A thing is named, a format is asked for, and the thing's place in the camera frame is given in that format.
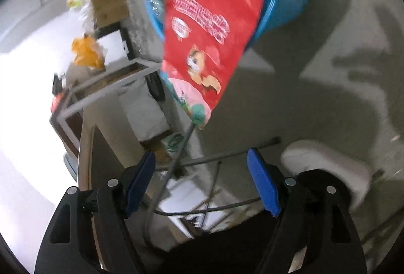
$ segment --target cartoon character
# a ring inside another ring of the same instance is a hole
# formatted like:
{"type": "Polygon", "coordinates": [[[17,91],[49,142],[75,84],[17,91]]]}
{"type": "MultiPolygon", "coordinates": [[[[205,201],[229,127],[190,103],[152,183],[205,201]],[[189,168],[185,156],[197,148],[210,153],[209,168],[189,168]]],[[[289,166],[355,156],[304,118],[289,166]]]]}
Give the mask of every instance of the cartoon character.
{"type": "Polygon", "coordinates": [[[197,46],[194,45],[187,57],[187,65],[189,66],[188,74],[198,85],[202,85],[208,89],[213,88],[216,90],[216,94],[219,94],[221,90],[220,83],[207,70],[205,57],[206,53],[198,50],[197,46]]]}

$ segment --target red plastic packaging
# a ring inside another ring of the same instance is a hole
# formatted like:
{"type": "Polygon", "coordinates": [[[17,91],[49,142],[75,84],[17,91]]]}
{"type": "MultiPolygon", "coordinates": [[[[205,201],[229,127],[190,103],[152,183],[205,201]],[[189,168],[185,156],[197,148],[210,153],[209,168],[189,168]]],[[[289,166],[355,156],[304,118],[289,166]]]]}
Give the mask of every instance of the red plastic packaging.
{"type": "Polygon", "coordinates": [[[161,77],[203,128],[253,35],[263,0],[166,0],[161,77]]]}

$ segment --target concrete floor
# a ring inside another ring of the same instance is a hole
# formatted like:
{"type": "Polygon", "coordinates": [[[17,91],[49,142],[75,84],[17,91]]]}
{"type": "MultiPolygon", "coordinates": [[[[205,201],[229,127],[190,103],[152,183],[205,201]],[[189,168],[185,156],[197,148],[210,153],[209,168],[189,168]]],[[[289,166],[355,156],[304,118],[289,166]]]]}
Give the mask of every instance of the concrete floor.
{"type": "MultiPolygon", "coordinates": [[[[143,56],[160,61],[162,43],[143,0],[129,0],[129,6],[133,41],[143,56]]],[[[297,20],[267,32],[245,52],[209,124],[193,137],[191,155],[280,135],[280,147],[264,150],[274,164],[291,142],[316,139],[383,169],[373,197],[352,214],[362,237],[404,204],[403,28],[403,0],[309,0],[297,20]]],[[[172,108],[184,129],[186,115],[172,108]]],[[[236,199],[256,195],[244,157],[222,166],[220,184],[236,199]]]]}

